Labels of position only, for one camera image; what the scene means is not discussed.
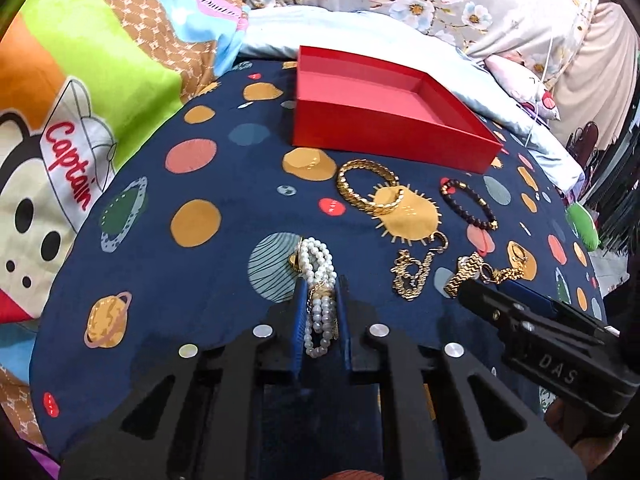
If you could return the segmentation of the right human hand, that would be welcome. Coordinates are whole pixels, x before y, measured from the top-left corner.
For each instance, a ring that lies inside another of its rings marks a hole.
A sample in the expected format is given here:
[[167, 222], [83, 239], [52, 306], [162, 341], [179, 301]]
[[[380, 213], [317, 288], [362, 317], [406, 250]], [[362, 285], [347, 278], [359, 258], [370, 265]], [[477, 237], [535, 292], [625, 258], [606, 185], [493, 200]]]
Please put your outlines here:
[[610, 456], [626, 432], [609, 436], [585, 437], [586, 416], [577, 408], [556, 398], [544, 413], [547, 426], [579, 457], [588, 474], [595, 471]]

